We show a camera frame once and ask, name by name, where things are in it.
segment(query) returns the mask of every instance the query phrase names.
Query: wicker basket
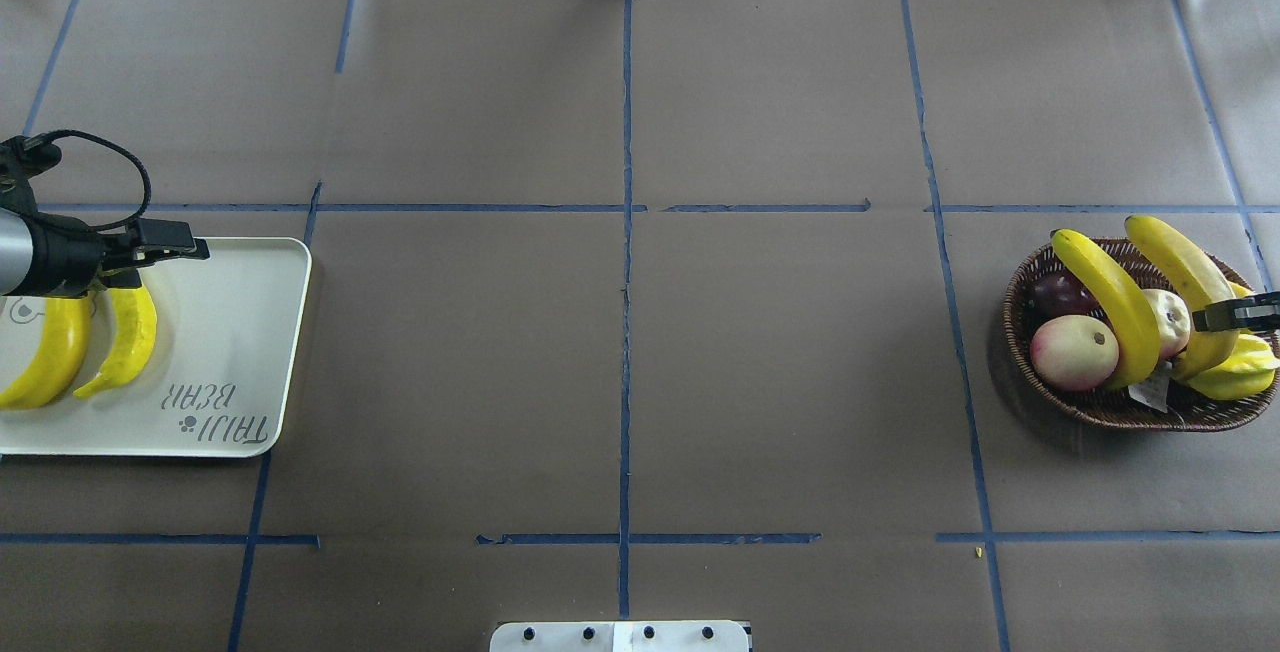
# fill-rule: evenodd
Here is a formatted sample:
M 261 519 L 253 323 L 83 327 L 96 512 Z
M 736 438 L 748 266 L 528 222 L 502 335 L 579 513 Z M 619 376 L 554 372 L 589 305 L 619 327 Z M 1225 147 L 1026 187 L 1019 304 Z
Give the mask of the wicker basket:
M 1120 263 L 1142 288 L 1171 289 L 1165 274 L 1152 265 L 1147 257 L 1128 240 L 1094 240 L 1116 261 Z M 1231 268 L 1213 261 L 1228 279 L 1238 284 L 1245 282 Z M 1124 389 L 1119 392 L 1060 392 L 1046 387 L 1030 365 L 1030 338 L 1036 332 L 1036 325 L 1042 322 L 1038 313 L 1030 309 L 1030 288 L 1043 274 L 1065 269 L 1053 250 L 1046 245 L 1027 259 L 1009 282 L 1005 291 L 1005 301 L 1001 306 L 1001 320 L 1004 324 L 1005 342 L 1023 379 L 1041 397 L 1051 402 L 1060 411 L 1076 420 L 1106 427 L 1112 429 L 1160 429 L 1175 432 L 1221 432 L 1234 429 L 1253 421 L 1271 403 L 1275 397 L 1276 386 L 1271 384 L 1266 391 L 1252 397 L 1244 397 L 1233 402 L 1220 402 L 1210 400 L 1202 393 L 1178 383 L 1169 387 L 1169 414 L 1153 410 L 1129 397 Z M 1093 316 L 1102 318 L 1102 311 L 1094 311 Z M 1275 333 L 1256 333 L 1271 345 L 1271 350 L 1280 356 Z

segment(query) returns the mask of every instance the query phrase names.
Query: dark red fruit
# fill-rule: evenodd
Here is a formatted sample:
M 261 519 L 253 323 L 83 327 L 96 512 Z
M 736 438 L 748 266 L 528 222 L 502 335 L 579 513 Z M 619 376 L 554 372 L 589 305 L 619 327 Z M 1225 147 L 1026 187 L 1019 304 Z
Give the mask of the dark red fruit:
M 1070 272 L 1051 272 L 1032 284 L 1032 309 L 1047 318 L 1087 315 L 1098 301 Z

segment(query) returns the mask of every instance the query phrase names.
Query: yellow banana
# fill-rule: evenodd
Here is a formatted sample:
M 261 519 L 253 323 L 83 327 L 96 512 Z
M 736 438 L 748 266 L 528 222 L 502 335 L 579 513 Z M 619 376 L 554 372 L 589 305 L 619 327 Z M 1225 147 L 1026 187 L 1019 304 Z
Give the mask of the yellow banana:
M 1183 384 L 1210 400 L 1243 400 L 1266 391 L 1275 382 L 1280 360 L 1271 345 L 1253 334 L 1240 334 L 1231 356 Z
M 88 351 L 90 300 L 50 298 L 36 356 L 0 392 L 0 410 L 33 410 L 52 402 L 76 379 Z
M 1120 364 L 1103 388 L 1121 389 L 1147 379 L 1160 361 L 1160 327 L 1138 283 L 1079 232 L 1056 231 L 1052 246 L 1066 269 L 1097 298 L 1120 346 Z
M 146 286 L 137 289 L 113 287 L 106 292 L 115 316 L 115 339 L 97 375 L 73 392 L 79 400 L 133 382 L 147 366 L 156 346 L 156 306 Z
M 1190 311 L 1203 310 L 1212 302 L 1235 300 L 1235 289 L 1222 270 L 1194 242 L 1171 228 L 1170 224 L 1149 216 L 1132 215 L 1124 220 L 1129 241 L 1169 278 L 1174 291 L 1187 302 Z M 1174 359 L 1174 379 L 1184 382 L 1203 370 L 1222 364 L 1239 330 L 1192 332 L 1187 351 Z

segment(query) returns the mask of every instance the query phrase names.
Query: red apple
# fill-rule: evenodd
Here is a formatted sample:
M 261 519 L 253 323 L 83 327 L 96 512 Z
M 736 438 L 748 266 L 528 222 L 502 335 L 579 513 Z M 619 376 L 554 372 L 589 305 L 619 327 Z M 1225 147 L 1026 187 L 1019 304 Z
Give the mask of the red apple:
M 1120 361 L 1120 345 L 1101 320 L 1064 315 L 1047 320 L 1032 337 L 1032 366 L 1051 387 L 1084 392 L 1102 384 Z

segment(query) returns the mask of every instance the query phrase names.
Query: label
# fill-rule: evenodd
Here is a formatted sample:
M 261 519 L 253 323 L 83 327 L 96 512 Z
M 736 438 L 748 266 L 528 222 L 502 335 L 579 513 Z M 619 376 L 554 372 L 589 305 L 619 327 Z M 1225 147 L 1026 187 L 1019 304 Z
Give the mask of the label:
M 1169 405 L 1166 400 L 1169 398 L 1169 379 L 1174 375 L 1174 365 L 1170 361 L 1164 361 L 1156 365 L 1156 371 L 1151 373 L 1151 377 L 1143 379 L 1137 384 L 1129 386 L 1129 397 L 1133 397 L 1138 402 L 1156 410 L 1157 412 L 1169 414 Z

